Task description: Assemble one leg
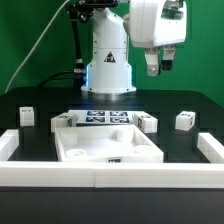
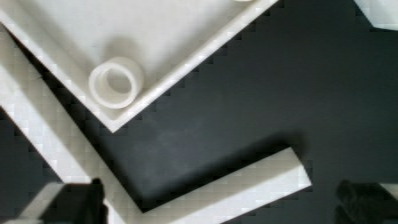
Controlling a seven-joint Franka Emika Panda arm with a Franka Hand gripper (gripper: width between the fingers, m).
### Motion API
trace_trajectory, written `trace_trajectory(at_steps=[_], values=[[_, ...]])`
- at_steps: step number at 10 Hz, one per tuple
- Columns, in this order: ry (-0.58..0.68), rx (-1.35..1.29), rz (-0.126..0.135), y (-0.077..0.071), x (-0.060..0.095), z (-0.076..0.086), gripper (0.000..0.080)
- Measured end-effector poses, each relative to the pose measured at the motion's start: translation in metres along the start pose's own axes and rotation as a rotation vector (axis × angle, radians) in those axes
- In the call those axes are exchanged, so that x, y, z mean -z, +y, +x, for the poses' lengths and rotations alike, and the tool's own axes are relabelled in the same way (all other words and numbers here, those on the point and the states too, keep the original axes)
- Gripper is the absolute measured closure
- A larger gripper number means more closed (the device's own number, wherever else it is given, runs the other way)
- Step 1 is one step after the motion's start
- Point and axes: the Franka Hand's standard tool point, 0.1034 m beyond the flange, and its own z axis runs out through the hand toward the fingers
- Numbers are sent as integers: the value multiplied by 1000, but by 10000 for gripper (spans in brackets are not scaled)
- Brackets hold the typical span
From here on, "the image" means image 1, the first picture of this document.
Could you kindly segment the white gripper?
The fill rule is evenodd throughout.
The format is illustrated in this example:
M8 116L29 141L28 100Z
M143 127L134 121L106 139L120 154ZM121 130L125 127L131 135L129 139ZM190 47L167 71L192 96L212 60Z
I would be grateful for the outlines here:
M161 17L166 0L130 0L129 35L135 47L146 48L145 59L149 76L158 76L160 72L159 48L163 47L162 69L170 71L176 52L176 43L186 38L187 6L183 2L181 20Z

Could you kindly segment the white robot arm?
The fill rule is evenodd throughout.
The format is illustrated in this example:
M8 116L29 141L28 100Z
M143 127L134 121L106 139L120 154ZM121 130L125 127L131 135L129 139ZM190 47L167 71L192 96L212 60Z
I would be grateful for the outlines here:
M184 0L76 0L66 10L76 47L75 73L81 93L102 100L117 100L134 93L128 46L142 48L147 73L157 76L173 68L176 45L186 38ZM93 22L93 56L84 65L78 36L79 22Z

